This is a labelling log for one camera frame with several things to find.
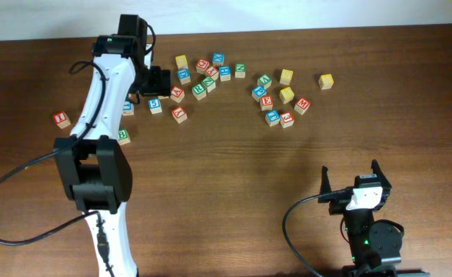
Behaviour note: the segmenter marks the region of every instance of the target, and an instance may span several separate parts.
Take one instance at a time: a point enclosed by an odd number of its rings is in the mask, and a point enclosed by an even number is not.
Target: numbered cube
[[[163,112],[163,109],[161,108],[161,102],[158,98],[154,98],[148,101],[149,109],[151,110],[151,114]]]
[[[71,124],[69,117],[65,114],[65,112],[59,112],[54,115],[54,122],[57,124],[59,128],[65,128]]]
[[[318,80],[318,85],[321,89],[329,89],[334,85],[334,79],[332,78],[332,74],[325,74],[320,76]]]
[[[212,55],[212,64],[215,66],[223,66],[224,64],[224,54],[214,53]]]
[[[229,66],[221,66],[219,68],[219,78],[221,82],[231,80],[231,71],[229,70]]]
[[[281,115],[281,126],[287,128],[294,124],[294,116],[291,112],[286,112]]]
[[[205,88],[201,84],[198,84],[192,88],[192,94],[198,101],[201,101],[201,99],[208,95],[207,92],[205,92]]]
[[[279,98],[281,98],[283,104],[289,103],[294,98],[294,92],[290,87],[283,88],[279,93]]]
[[[124,145],[131,142],[131,137],[128,135],[127,130],[122,129],[118,131],[118,144]]]
[[[174,120],[176,120],[178,123],[182,123],[183,121],[187,120],[187,113],[182,107],[178,107],[171,111],[173,114]]]
[[[257,81],[257,85],[263,86],[265,89],[269,88],[272,84],[271,77],[267,76],[267,74],[263,74]]]
[[[188,72],[188,69],[180,69],[177,73],[182,85],[190,82],[190,73]]]
[[[179,55],[174,60],[177,62],[178,69],[188,69],[187,57],[185,55]]]
[[[292,78],[293,72],[291,70],[282,69],[281,79],[279,80],[279,82],[282,85],[290,85]]]
[[[252,91],[251,91],[251,97],[255,99],[255,101],[259,102],[260,97],[267,94],[267,91],[265,88],[263,88],[261,85],[257,85]]]
[[[281,117],[279,116],[279,113],[276,110],[270,111],[265,115],[265,121],[267,122],[267,124],[270,127],[279,123],[280,120],[281,120]]]
[[[211,77],[213,80],[217,80],[219,78],[219,71],[214,66],[210,66],[206,71],[205,75],[207,77]]]
[[[208,93],[211,93],[212,90],[216,88],[216,82],[214,82],[214,80],[211,77],[207,77],[204,80],[202,80],[202,85],[205,87]]]
[[[260,110],[261,111],[270,111],[274,106],[274,100],[270,95],[264,95],[260,97]]]
[[[236,64],[234,66],[234,77],[235,78],[244,78],[247,72],[246,64]]]
[[[129,101],[125,101],[122,115],[134,115],[134,105]]]
[[[294,106],[294,110],[302,115],[308,110],[308,108],[310,108],[310,102],[305,98],[299,99]]]
[[[198,60],[196,69],[197,73],[205,74],[205,70],[209,67],[209,61],[206,61],[204,59]]]
[[[173,87],[171,89],[171,100],[173,100],[177,103],[180,103],[184,97],[185,97],[185,92],[183,91],[183,89],[181,89],[179,87]]]

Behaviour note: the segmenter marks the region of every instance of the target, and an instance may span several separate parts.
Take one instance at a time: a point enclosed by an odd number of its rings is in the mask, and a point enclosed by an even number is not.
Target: white background
[[[452,23],[452,0],[0,0],[0,40],[109,35],[121,13],[157,34]]]

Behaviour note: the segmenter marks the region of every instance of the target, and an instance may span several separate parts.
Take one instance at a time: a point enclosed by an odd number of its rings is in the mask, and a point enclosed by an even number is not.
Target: cube
[[[216,88],[216,82],[211,77],[206,77],[202,80],[202,85],[207,89],[208,93],[211,93]]]
[[[180,69],[177,73],[182,85],[190,82],[190,73],[188,72],[188,69]]]
[[[224,54],[214,53],[212,55],[212,64],[215,66],[223,66],[224,64]]]
[[[307,99],[301,98],[296,102],[294,110],[303,115],[308,110],[308,108],[310,108],[310,104],[311,103]]]
[[[281,79],[279,80],[279,82],[282,85],[290,85],[292,78],[293,72],[291,70],[282,69]]]
[[[209,67],[209,61],[206,61],[204,59],[198,60],[198,63],[196,65],[197,73],[205,74],[205,70]]]
[[[59,128],[65,128],[71,124],[71,120],[69,120],[69,117],[65,114],[65,112],[55,114],[54,122]]]
[[[265,121],[267,122],[267,124],[270,127],[279,123],[280,120],[281,120],[281,117],[279,116],[279,113],[276,110],[270,111],[265,115]]]
[[[128,132],[125,129],[118,131],[118,144],[125,145],[131,142],[131,137],[128,136]]]
[[[246,72],[247,72],[246,64],[236,64],[234,66],[234,77],[235,78],[244,78]]]
[[[221,82],[231,80],[231,71],[229,70],[229,66],[221,66],[219,68],[219,78]]]
[[[188,69],[187,57],[179,55],[174,60],[177,62],[178,69]]]
[[[332,78],[332,74],[325,74],[320,76],[318,80],[318,85],[321,89],[329,89],[334,85],[334,79]]]
[[[125,101],[122,115],[134,115],[134,105],[129,101]]]
[[[272,84],[271,77],[267,76],[267,74],[263,74],[257,81],[257,85],[263,86],[265,89],[269,88]]]
[[[294,98],[294,92],[290,87],[283,88],[279,94],[283,104],[289,103]]]
[[[151,110],[151,114],[163,112],[163,109],[161,108],[161,102],[158,98],[154,98],[148,101],[149,109]]]
[[[185,97],[185,92],[179,87],[171,88],[171,100],[180,103]]]
[[[281,126],[287,128],[294,124],[294,116],[291,112],[285,112],[281,115]]]
[[[205,88],[201,84],[198,84],[192,88],[192,94],[198,101],[201,101],[201,99],[208,95],[207,92],[205,92]]]
[[[270,111],[274,106],[274,99],[270,95],[264,95],[260,97],[260,110]]]
[[[182,123],[183,121],[187,120],[187,113],[182,107],[178,107],[171,111],[171,114],[173,114],[174,120],[176,120],[178,123]]]
[[[263,88],[261,85],[257,85],[252,91],[251,91],[251,97],[255,99],[255,101],[259,102],[260,97],[267,94],[267,91],[265,88]]]
[[[210,66],[206,71],[205,75],[211,77],[213,80],[217,80],[219,78],[219,71],[214,66]]]

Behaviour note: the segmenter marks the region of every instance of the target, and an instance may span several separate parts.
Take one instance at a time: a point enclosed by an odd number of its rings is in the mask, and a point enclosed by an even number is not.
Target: brown table surface
[[[59,129],[55,112],[75,122],[91,70],[69,75],[91,59],[93,38],[0,42],[0,176],[50,151]],[[246,78],[218,82],[197,101],[199,58],[223,52]],[[159,35],[155,65],[172,69],[185,54],[192,82],[184,85],[188,113],[162,101],[162,114],[137,106],[122,125],[132,167],[128,203],[132,255],[144,276],[259,276],[306,272],[284,241],[281,220],[294,202],[318,193],[321,166],[334,189],[354,184],[377,159],[394,186],[375,213],[406,228],[399,269],[452,276],[452,25],[336,28],[213,35]],[[311,101],[294,126],[269,128],[251,97],[256,78],[273,77],[274,108],[280,70],[294,71],[296,97]],[[334,87],[321,91],[321,73]],[[340,216],[308,203],[287,223],[293,243],[321,271],[350,265]],[[66,199],[53,160],[0,188],[0,236],[22,239],[79,215]],[[32,245],[0,245],[0,276],[96,276],[84,222]]]

